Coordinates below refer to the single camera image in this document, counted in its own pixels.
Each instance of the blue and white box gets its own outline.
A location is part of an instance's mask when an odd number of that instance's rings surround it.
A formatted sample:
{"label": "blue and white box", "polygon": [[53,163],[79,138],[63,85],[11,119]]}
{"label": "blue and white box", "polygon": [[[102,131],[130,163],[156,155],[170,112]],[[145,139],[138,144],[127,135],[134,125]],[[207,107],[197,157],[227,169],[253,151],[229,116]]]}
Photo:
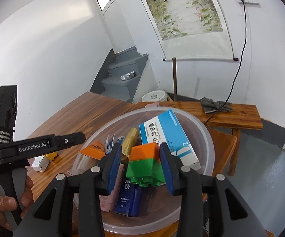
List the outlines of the blue and white box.
{"label": "blue and white box", "polygon": [[172,110],[141,124],[139,130],[142,144],[155,142],[160,145],[166,142],[171,154],[178,156],[183,165],[200,169],[196,153]]}

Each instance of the landscape painting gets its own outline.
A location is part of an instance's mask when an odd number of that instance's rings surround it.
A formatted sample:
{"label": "landscape painting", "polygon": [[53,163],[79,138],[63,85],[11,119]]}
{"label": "landscape painting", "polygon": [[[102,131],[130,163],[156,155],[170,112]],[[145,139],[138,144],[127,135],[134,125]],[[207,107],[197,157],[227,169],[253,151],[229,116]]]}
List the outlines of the landscape painting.
{"label": "landscape painting", "polygon": [[162,40],[222,31],[212,0],[146,0]]}

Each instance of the bucket lid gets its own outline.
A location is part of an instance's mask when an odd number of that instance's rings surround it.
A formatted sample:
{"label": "bucket lid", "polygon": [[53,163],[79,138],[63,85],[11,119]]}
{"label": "bucket lid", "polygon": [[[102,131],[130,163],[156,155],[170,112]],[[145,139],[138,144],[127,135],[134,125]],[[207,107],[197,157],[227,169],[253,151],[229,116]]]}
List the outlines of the bucket lid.
{"label": "bucket lid", "polygon": [[148,102],[157,102],[157,101],[165,101],[167,99],[167,94],[165,91],[162,90],[157,90],[157,91],[152,91],[147,94],[145,94],[141,101]]}

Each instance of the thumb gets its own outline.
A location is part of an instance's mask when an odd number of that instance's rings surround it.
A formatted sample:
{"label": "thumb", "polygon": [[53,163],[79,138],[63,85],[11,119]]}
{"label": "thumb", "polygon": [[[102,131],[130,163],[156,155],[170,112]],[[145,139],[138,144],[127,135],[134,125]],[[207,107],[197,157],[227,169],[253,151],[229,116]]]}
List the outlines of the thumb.
{"label": "thumb", "polygon": [[0,212],[13,211],[17,208],[17,202],[13,197],[0,196]]}

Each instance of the gold bottle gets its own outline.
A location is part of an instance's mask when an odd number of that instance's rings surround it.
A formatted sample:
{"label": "gold bottle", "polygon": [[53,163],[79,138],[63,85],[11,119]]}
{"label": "gold bottle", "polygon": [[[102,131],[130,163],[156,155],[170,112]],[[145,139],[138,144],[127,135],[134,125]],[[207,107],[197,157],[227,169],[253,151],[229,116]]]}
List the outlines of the gold bottle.
{"label": "gold bottle", "polygon": [[129,130],[124,141],[121,143],[121,151],[122,151],[121,163],[122,164],[124,165],[128,164],[131,148],[136,145],[138,137],[139,137],[139,131],[137,130],[137,128],[132,128]]}

